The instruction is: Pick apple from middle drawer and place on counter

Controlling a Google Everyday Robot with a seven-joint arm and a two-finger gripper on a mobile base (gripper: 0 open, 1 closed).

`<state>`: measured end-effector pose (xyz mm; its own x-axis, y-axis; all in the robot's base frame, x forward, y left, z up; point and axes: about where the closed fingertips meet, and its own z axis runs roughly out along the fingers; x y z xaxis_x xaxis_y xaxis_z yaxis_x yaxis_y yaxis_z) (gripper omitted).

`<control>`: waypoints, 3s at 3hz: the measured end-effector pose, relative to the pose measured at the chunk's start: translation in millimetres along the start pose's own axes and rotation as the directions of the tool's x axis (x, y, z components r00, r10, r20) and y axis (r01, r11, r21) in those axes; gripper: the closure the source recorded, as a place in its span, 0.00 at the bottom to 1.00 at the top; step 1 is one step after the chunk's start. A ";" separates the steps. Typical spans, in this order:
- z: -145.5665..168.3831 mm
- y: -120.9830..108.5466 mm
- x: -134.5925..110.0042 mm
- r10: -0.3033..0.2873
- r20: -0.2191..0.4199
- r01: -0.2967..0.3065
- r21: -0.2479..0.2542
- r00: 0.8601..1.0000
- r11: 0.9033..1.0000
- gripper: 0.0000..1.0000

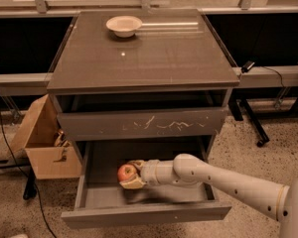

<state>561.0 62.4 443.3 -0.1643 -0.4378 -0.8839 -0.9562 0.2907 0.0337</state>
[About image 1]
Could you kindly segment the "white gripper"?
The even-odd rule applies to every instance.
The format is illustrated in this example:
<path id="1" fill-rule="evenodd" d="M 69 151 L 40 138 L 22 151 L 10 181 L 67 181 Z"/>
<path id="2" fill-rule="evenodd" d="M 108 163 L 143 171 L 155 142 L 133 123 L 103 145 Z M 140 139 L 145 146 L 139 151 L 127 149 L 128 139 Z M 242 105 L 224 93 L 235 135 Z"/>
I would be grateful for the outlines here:
<path id="1" fill-rule="evenodd" d="M 125 189 L 140 189 L 145 184 L 150 186 L 160 185 L 157 177 L 157 168 L 159 160 L 133 160 L 129 161 L 130 165 L 133 165 L 137 171 L 140 172 L 139 175 L 133 175 L 130 178 L 122 179 L 119 183 Z"/>

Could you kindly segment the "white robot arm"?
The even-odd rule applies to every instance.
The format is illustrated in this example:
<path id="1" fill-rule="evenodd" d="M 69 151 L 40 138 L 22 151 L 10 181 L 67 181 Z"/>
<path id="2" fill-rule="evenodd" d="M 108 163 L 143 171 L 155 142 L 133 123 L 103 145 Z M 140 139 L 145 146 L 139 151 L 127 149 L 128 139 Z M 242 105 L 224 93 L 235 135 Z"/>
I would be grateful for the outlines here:
<path id="1" fill-rule="evenodd" d="M 133 160 L 118 169 L 117 178 L 125 189 L 203 182 L 279 222 L 279 238 L 298 238 L 298 179 L 276 183 L 217 168 L 189 154 L 172 161 Z"/>

